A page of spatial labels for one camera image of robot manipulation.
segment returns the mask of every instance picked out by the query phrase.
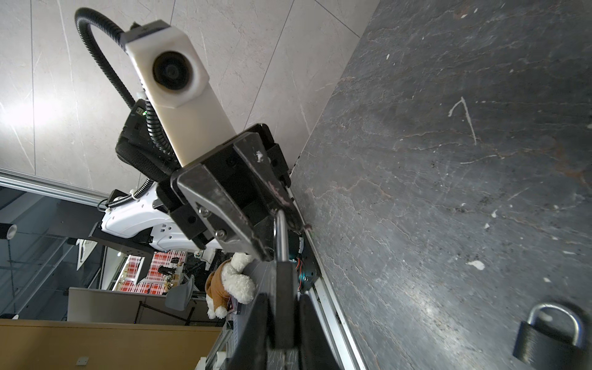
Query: camera lens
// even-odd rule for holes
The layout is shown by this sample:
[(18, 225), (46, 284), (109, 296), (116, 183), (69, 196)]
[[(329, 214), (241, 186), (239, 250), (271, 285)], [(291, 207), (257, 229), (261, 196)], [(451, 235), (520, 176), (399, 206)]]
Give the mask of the camera lens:
[(154, 80), (165, 88), (181, 90), (189, 83), (191, 68), (187, 59), (180, 53), (166, 52), (156, 58), (152, 73)]

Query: padlock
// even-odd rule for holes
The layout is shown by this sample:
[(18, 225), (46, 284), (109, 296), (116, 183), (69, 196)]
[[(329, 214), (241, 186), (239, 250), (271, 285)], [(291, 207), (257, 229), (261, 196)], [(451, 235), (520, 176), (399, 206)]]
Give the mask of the padlock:
[[(574, 322), (574, 336), (566, 343), (538, 331), (533, 325), (544, 308), (563, 312)], [(584, 352), (584, 325), (572, 310), (557, 303), (539, 303), (532, 308), (528, 319), (521, 322), (514, 357), (536, 370), (577, 369)]]

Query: gray chair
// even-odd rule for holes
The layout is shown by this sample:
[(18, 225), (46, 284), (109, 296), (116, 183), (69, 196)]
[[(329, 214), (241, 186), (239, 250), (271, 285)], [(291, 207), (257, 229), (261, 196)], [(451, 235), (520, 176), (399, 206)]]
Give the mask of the gray chair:
[(166, 293), (165, 306), (177, 311), (185, 311), (194, 290), (194, 278), (193, 275), (189, 278), (189, 281), (185, 284), (179, 284), (176, 287), (172, 287)]

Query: padlock shackle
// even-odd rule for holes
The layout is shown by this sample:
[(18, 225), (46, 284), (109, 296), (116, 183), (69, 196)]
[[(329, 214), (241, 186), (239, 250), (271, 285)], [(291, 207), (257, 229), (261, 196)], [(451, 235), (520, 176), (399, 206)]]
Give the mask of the padlock shackle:
[(537, 304), (536, 306), (534, 306), (532, 308), (532, 310), (530, 311), (530, 314), (528, 315), (528, 319), (526, 320), (528, 325), (534, 326), (536, 318), (539, 316), (539, 312), (541, 312), (541, 310), (543, 310), (545, 308), (551, 308), (553, 310), (561, 311), (571, 318), (571, 320), (574, 322), (574, 338), (571, 343), (578, 348), (583, 348), (584, 347), (584, 324), (582, 323), (582, 319), (580, 319), (580, 317), (577, 316), (575, 314), (575, 312), (573, 312), (572, 310), (570, 310), (569, 308), (567, 308), (563, 305), (560, 305), (557, 303), (539, 303), (539, 304)]

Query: wooden panel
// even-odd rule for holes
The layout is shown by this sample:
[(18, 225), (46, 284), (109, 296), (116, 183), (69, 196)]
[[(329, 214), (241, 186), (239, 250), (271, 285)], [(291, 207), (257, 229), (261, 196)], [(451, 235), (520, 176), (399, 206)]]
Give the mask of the wooden panel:
[[(0, 368), (193, 370), (219, 334), (216, 327), (0, 320)], [(76, 366), (81, 356), (87, 366)]]

